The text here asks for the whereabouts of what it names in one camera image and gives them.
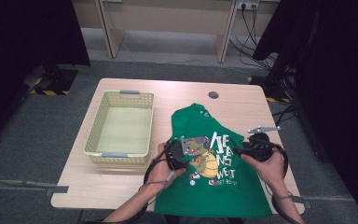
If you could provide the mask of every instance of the forearm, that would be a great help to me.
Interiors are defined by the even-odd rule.
[[[163,185],[151,184],[143,186],[128,201],[123,203],[104,222],[119,222],[135,216],[152,198],[156,197]]]
[[[278,207],[290,218],[295,220],[298,223],[305,223],[301,215],[298,213],[298,210],[290,198],[289,192],[286,188],[284,182],[277,182],[270,184],[270,188],[273,193],[273,197]],[[282,219],[283,223],[289,223],[284,218]]]

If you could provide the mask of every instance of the yellow basket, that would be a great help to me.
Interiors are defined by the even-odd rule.
[[[105,91],[83,149],[97,163],[148,162],[154,93]]]

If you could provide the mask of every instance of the wall socket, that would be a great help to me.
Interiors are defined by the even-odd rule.
[[[260,2],[259,0],[240,0],[240,1],[238,1],[237,9],[242,10],[242,4],[246,5],[245,10],[258,9],[259,2]]]

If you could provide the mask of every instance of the tabletop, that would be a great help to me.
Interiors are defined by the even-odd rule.
[[[148,164],[127,168],[113,164],[98,164],[83,153],[103,93],[117,90],[152,91],[155,94],[149,159],[157,155],[158,144],[166,142],[171,137],[172,114],[177,109],[193,103],[204,105],[223,126],[242,134],[245,138],[251,135],[247,131],[257,126],[275,126],[264,92],[258,86],[103,78],[92,97],[62,171],[58,189],[64,190],[55,190],[52,196],[51,204],[54,207],[116,209],[143,184]],[[271,142],[282,144],[278,132],[268,132],[268,136]],[[285,183],[293,195],[299,196],[290,166]],[[265,188],[264,191],[270,203],[270,195]],[[296,203],[296,207],[300,214],[304,212],[303,204]],[[147,209],[153,211],[154,204],[149,205]]]

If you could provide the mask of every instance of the cartoon character print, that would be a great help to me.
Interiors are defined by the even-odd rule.
[[[187,138],[185,141],[188,146],[185,154],[197,156],[189,163],[196,170],[195,174],[189,177],[190,184],[195,185],[195,180],[200,179],[200,175],[202,175],[210,179],[210,185],[217,185],[214,178],[217,176],[218,164],[216,157],[213,155],[213,150],[210,148],[209,139],[205,136],[200,136]]]

